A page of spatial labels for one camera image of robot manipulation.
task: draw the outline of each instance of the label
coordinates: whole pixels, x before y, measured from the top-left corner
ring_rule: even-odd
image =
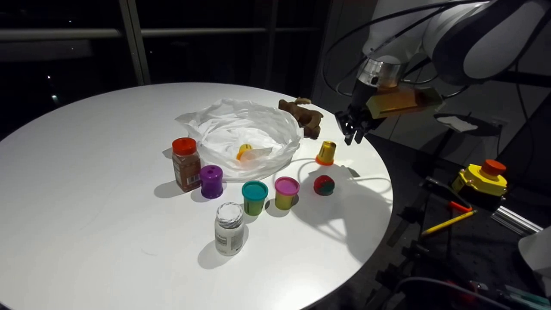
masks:
[[[177,165],[175,161],[173,161],[172,165],[173,165],[175,182],[179,184],[179,187],[184,187],[184,184],[182,184],[182,172],[180,172],[179,165]]]
[[[244,229],[230,230],[227,234],[220,234],[218,230],[215,230],[215,242],[220,251],[234,253],[242,248],[242,241],[244,241],[242,236],[244,236]]]

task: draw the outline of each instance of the transparent plastic bag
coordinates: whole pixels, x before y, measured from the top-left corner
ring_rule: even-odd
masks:
[[[299,146],[296,118],[282,110],[227,101],[198,112],[187,122],[203,163],[218,165],[223,179],[260,179],[285,167]],[[239,148],[251,149],[237,158]]]

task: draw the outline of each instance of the cylindrical container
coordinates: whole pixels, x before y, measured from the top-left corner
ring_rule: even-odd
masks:
[[[315,156],[315,161],[320,165],[332,165],[334,161],[334,149],[337,148],[332,141],[323,141],[320,151]]]
[[[196,143],[191,137],[172,141],[172,165],[175,182],[182,191],[191,191],[199,186],[201,160],[196,155]]]
[[[292,177],[278,177],[275,180],[275,206],[289,210],[297,201],[299,184]]]
[[[223,191],[222,168],[218,165],[204,165],[199,172],[201,194],[204,198],[216,198]]]
[[[320,196],[328,196],[334,191],[334,180],[328,175],[318,175],[313,180],[313,191]]]
[[[249,180],[242,184],[241,192],[244,198],[244,213],[256,217],[268,196],[268,187],[263,182]]]
[[[235,254],[244,242],[242,208],[235,203],[223,203],[216,210],[215,248],[222,254]]]

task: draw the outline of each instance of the black cable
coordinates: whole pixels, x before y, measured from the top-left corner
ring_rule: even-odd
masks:
[[[514,89],[516,89],[518,103],[520,103],[520,108],[521,108],[523,118],[525,118],[525,132],[528,134],[528,141],[530,141],[526,165],[521,168],[520,177],[518,179],[514,177],[516,180],[521,180],[521,179],[525,179],[528,175],[530,167],[533,163],[535,139],[533,139],[532,127],[528,124],[530,117],[528,117],[526,105],[525,105],[525,99],[523,99],[523,94],[521,94],[518,81],[514,82]]]
[[[528,120],[526,103],[523,101],[523,94],[521,94],[518,81],[514,82],[514,87],[516,87],[516,96],[518,96],[523,120],[526,122]]]
[[[497,134],[497,141],[495,141],[495,158],[499,156],[499,144],[501,144],[501,127],[499,127],[499,134]]]
[[[408,70],[402,74],[402,77],[406,77],[406,75],[409,75],[411,72],[416,72],[416,70],[427,67],[428,63],[430,63],[430,58],[425,56],[423,60],[416,62],[411,68],[408,68]]]
[[[463,91],[466,91],[468,87],[470,87],[470,84],[464,84],[464,86],[461,86],[459,89],[456,89],[456,91],[452,91],[452,93],[442,94],[442,98],[446,99],[446,98],[458,96],[458,94],[461,94]]]
[[[444,12],[444,10],[449,10],[449,6],[439,8],[439,10],[432,12],[432,13],[427,13],[427,15],[421,17],[421,19],[416,19],[415,22],[408,24],[406,27],[402,27],[401,31],[397,31],[394,36],[390,36],[390,37],[387,37],[384,43],[380,43],[373,51],[384,48],[384,46],[389,44],[390,41],[397,39],[399,36],[406,34],[406,32],[411,31],[413,27],[420,25],[421,22],[432,19],[433,15],[437,15],[437,13]],[[366,56],[361,55],[361,56],[359,56],[359,62],[354,63],[354,67],[351,67],[351,68],[337,81],[337,84],[335,84],[334,87],[335,87],[335,91],[337,91],[339,94],[342,94],[342,96],[351,96],[351,91],[349,91],[349,93],[340,93],[339,86],[344,82],[344,79],[349,77],[349,74],[353,74],[354,70],[358,70],[358,67],[365,62],[365,58],[366,58]]]
[[[430,10],[430,8],[451,8],[451,6],[456,6],[456,5],[464,5],[464,3],[478,3],[478,1],[483,1],[483,0],[461,0],[461,1],[446,1],[446,3],[432,3],[432,5],[421,5],[421,6],[413,6],[413,8],[406,8],[406,10],[399,10],[399,12],[394,12],[394,13],[387,13],[387,15],[382,15],[378,19],[373,19],[373,20],[368,20],[368,22],[363,22],[359,24],[358,27],[347,31],[344,36],[340,36],[339,39],[335,39],[328,48],[327,51],[322,55],[322,77],[323,77],[323,82],[332,89],[332,91],[337,91],[327,79],[327,72],[325,72],[325,58],[328,53],[332,53],[332,50],[340,43],[344,41],[346,37],[349,37],[351,34],[365,29],[365,27],[370,27],[373,24],[378,24],[382,20],[387,20],[387,19],[396,19],[396,17],[401,17],[401,15],[408,15],[408,13],[415,13],[415,12],[421,12],[421,10]]]

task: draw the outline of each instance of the purple plastic cup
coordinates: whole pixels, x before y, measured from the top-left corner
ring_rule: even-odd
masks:
[[[201,194],[204,198],[218,198],[223,191],[222,186],[222,168],[218,165],[204,165],[199,172]]]

